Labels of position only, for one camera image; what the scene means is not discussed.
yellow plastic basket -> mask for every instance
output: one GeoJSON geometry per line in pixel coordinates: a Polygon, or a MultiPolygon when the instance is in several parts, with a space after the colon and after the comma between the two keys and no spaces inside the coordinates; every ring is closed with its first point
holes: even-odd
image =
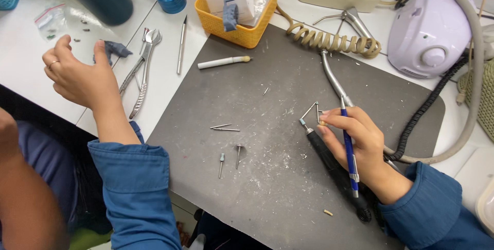
{"type": "Polygon", "coordinates": [[[275,12],[276,0],[269,0],[256,27],[246,28],[237,25],[237,30],[230,32],[225,32],[223,30],[223,20],[221,18],[209,13],[206,0],[196,0],[194,6],[196,7],[197,14],[199,15],[204,30],[240,46],[254,48],[259,43],[264,30],[266,30],[266,27],[268,26],[269,19],[271,19],[271,16],[275,12]]]}

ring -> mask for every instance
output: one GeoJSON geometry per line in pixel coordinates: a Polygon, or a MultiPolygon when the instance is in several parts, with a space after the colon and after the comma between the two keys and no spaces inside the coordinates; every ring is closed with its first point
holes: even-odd
{"type": "Polygon", "coordinates": [[[51,65],[52,65],[53,63],[56,63],[56,62],[60,62],[60,61],[53,61],[53,62],[51,62],[49,65],[47,65],[48,69],[49,69],[49,70],[51,70],[51,65]]]}

white table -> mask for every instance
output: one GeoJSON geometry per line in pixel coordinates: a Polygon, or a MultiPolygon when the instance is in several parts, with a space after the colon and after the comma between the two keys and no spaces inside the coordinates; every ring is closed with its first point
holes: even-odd
{"type": "MultiPolygon", "coordinates": [[[[66,101],[56,94],[52,88],[52,81],[43,72],[44,64],[41,61],[41,55],[47,49],[53,47],[54,41],[46,43],[39,36],[33,24],[33,18],[44,10],[45,5],[52,1],[65,2],[68,5],[85,10],[76,0],[20,0],[16,9],[0,12],[0,48],[2,48],[2,54],[0,55],[0,65],[2,66],[0,84],[70,121],[83,130],[97,135],[91,111],[66,101]]],[[[134,13],[129,21],[120,26],[110,27],[110,34],[103,31],[86,33],[83,38],[81,37],[82,41],[80,43],[72,44],[74,55],[87,64],[92,63],[92,49],[95,41],[103,36],[105,38],[109,36],[113,41],[127,45],[135,54],[119,60],[114,59],[113,70],[120,84],[139,57],[138,51],[141,46],[143,28],[157,28],[162,32],[164,38],[157,45],[151,57],[149,90],[145,104],[135,118],[135,121],[142,128],[144,139],[147,139],[151,134],[208,37],[208,34],[201,27],[194,9],[194,2],[195,0],[187,0],[187,7],[181,13],[167,14],[161,10],[159,5],[155,4],[155,0],[133,0],[134,13]],[[182,75],[177,75],[178,46],[185,15],[188,15],[188,23],[184,61],[182,75]]],[[[278,0],[278,3],[292,18],[304,22],[308,26],[325,15],[341,13],[340,10],[308,5],[298,0],[278,0]]],[[[394,12],[387,7],[377,7],[372,13],[359,13],[359,15],[369,31],[381,42],[382,52],[385,54],[390,31],[387,25],[390,25],[393,20],[394,12]]],[[[482,20],[482,23],[491,22],[490,20],[482,20]]],[[[273,15],[270,23],[283,29],[288,27],[287,20],[278,14],[273,15]]],[[[336,32],[339,23],[340,20],[338,19],[327,19],[317,26],[318,29],[324,31],[336,32]]],[[[71,34],[73,38],[78,38],[77,36],[81,35],[80,29],[71,34]]],[[[352,36],[356,33],[351,26],[344,23],[340,34],[352,36]]],[[[433,89],[439,81],[439,79],[416,79],[401,74],[392,67],[384,54],[380,54],[371,60],[363,59],[354,54],[350,55],[361,62],[428,89],[433,89]]],[[[127,114],[130,114],[137,95],[137,85],[132,82],[123,97],[123,105],[127,114]]],[[[466,105],[460,107],[456,105],[456,95],[456,83],[450,81],[441,93],[441,97],[446,104],[446,112],[434,151],[435,154],[449,148],[456,141],[465,124],[468,109],[466,105]]],[[[454,177],[477,148],[493,145],[483,129],[477,124],[467,145],[455,156],[435,164],[434,167],[454,177]]]]}

gray work mat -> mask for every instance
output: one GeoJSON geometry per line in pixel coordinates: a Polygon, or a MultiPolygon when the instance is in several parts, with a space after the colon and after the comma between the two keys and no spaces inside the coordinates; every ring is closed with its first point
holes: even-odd
{"type": "MultiPolygon", "coordinates": [[[[332,53],[329,61],[353,102],[395,148],[430,90],[343,54],[332,53]]],[[[320,109],[340,103],[320,56],[284,30],[268,25],[252,50],[211,35],[147,143],[170,154],[171,190],[273,249],[403,249],[382,233],[374,215],[370,224],[362,223],[326,174],[298,121],[316,100],[320,109]],[[197,68],[244,55],[254,60],[197,68]],[[241,132],[209,129],[225,123],[241,132]],[[245,148],[235,170],[239,143],[245,148]]],[[[439,98],[415,127],[407,154],[433,153],[444,111],[439,98]]],[[[316,127],[315,108],[305,121],[316,127]]],[[[342,140],[342,132],[335,133],[342,140]]]]}

gray hose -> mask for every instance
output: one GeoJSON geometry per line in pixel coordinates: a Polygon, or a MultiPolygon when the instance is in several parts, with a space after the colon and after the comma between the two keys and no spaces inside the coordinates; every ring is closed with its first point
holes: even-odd
{"type": "MultiPolygon", "coordinates": [[[[468,0],[455,0],[461,7],[468,19],[470,29],[472,31],[473,43],[475,44],[475,51],[473,55],[473,87],[472,96],[470,100],[470,110],[465,123],[463,131],[456,140],[453,146],[442,154],[431,158],[412,158],[408,156],[402,156],[400,161],[406,163],[414,163],[422,161],[423,163],[432,164],[441,162],[453,156],[455,153],[461,150],[465,146],[466,142],[470,138],[473,132],[475,123],[477,122],[477,115],[479,113],[480,95],[482,92],[482,74],[484,73],[484,41],[482,39],[482,29],[480,27],[479,17],[472,5],[468,0]]],[[[384,146],[384,153],[393,154],[394,151],[387,146],[384,146]]]]}

